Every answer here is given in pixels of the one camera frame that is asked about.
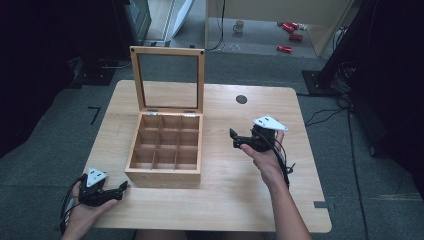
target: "open lid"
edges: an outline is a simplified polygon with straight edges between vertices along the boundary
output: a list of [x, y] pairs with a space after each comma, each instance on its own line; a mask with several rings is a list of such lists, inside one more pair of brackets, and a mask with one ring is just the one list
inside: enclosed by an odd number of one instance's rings
[[205, 50], [131, 46], [130, 51], [140, 111], [203, 112]]

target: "wooden box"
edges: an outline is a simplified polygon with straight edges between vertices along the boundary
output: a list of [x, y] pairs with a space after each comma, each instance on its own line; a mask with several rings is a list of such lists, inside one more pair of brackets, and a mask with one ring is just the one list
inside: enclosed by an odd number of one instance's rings
[[125, 173], [137, 187], [193, 187], [201, 175], [205, 52], [130, 51], [140, 114]]

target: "gray carpet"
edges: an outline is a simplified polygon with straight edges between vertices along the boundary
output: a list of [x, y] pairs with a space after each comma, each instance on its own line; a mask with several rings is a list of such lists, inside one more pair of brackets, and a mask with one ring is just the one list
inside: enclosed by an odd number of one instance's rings
[[[320, 70], [324, 60], [290, 56], [206, 53], [206, 83], [282, 86], [307, 93], [301, 70]], [[116, 83], [133, 79], [117, 70], [109, 87], [65, 89], [30, 139], [0, 159], [0, 239], [58, 239], [61, 200], [83, 171]], [[299, 96], [304, 121], [334, 98]], [[95, 109], [100, 108], [96, 119]], [[331, 112], [318, 114], [314, 121]], [[352, 127], [355, 162], [349, 134]], [[307, 127], [333, 228], [314, 239], [423, 239], [424, 204], [408, 172], [391, 159], [374, 159], [358, 117], [347, 111]], [[358, 181], [367, 223], [361, 214]], [[133, 230], [93, 229], [87, 239], [131, 239]], [[190, 232], [191, 239], [219, 234]]]

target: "red object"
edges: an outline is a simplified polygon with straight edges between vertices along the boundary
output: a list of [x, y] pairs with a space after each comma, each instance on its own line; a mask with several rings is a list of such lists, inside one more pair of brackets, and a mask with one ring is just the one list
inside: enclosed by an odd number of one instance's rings
[[299, 29], [299, 24], [298, 23], [289, 23], [290, 26], [292, 26], [294, 28], [294, 30]]
[[278, 47], [277, 47], [277, 51], [280, 51], [280, 52], [291, 53], [291, 50], [292, 50], [291, 47], [289, 47], [289, 46], [283, 46], [281, 44], [278, 45]]
[[290, 41], [295, 41], [295, 42], [301, 42], [303, 40], [303, 35], [300, 35], [300, 34], [290, 34], [289, 40]]
[[289, 23], [283, 23], [281, 27], [290, 34], [294, 32], [294, 28]]

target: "wooden lid frame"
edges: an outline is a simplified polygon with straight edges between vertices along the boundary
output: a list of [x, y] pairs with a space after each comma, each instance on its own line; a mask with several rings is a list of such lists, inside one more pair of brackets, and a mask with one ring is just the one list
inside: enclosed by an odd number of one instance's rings
[[[155, 110], [158, 112], [195, 112], [203, 113], [203, 95], [204, 95], [204, 66], [205, 50], [194, 48], [167, 48], [167, 47], [146, 47], [131, 46], [131, 61], [134, 71], [134, 79], [137, 90], [138, 106], [141, 112]], [[146, 104], [144, 84], [142, 79], [142, 68], [140, 56], [142, 55], [164, 55], [164, 56], [189, 56], [197, 58], [197, 99], [196, 107], [164, 107], [150, 106]]]

